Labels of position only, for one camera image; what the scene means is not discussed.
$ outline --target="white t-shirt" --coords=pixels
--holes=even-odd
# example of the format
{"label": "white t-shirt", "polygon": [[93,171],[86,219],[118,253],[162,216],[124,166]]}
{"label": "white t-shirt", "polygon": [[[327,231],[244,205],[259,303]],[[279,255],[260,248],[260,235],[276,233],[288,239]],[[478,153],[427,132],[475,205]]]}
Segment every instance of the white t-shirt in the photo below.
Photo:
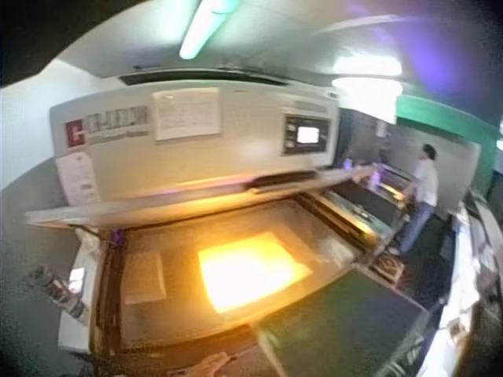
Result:
{"label": "white t-shirt", "polygon": [[417,179],[416,201],[418,203],[425,202],[436,207],[439,177],[433,160],[422,159],[417,164],[414,176]]}

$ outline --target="paper label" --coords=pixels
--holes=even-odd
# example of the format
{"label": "paper label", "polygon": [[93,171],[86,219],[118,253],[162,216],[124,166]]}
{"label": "paper label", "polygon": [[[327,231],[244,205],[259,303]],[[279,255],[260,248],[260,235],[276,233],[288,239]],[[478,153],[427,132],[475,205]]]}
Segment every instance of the paper label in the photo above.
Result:
{"label": "paper label", "polygon": [[218,88],[166,90],[152,98],[156,140],[221,132]]}
{"label": "paper label", "polygon": [[149,134],[147,106],[117,108],[64,124],[67,148],[119,141]]}
{"label": "paper label", "polygon": [[56,159],[64,194],[71,206],[100,201],[93,162],[85,152],[76,152]]}

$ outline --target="green wall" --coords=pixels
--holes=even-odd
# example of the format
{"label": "green wall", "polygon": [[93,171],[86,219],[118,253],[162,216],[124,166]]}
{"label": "green wall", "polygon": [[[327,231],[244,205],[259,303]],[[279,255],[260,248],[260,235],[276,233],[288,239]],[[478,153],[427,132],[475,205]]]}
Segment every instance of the green wall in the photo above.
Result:
{"label": "green wall", "polygon": [[496,158],[497,127],[474,115],[424,98],[402,95],[397,101],[397,116],[423,123],[480,144],[479,167],[472,186],[480,192],[489,188]]}

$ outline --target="black rubber mat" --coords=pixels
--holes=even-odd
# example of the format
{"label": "black rubber mat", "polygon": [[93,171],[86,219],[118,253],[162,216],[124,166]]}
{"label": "black rubber mat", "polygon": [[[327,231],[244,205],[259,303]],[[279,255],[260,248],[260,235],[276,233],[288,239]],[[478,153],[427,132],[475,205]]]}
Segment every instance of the black rubber mat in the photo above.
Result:
{"label": "black rubber mat", "polygon": [[332,190],[344,199],[362,206],[370,214],[373,214],[389,226],[395,225],[400,218],[400,210],[392,202],[353,181],[340,183],[334,186]]}
{"label": "black rubber mat", "polygon": [[255,331],[290,377],[371,376],[382,371],[423,313],[352,270],[261,319]]}

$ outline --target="dark hair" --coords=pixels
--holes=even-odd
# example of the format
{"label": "dark hair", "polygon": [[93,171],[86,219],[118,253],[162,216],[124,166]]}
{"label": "dark hair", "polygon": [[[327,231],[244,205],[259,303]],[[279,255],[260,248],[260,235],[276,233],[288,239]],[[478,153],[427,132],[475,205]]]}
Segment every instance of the dark hair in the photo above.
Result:
{"label": "dark hair", "polygon": [[423,152],[429,159],[435,160],[437,158],[437,151],[430,144],[423,145]]}

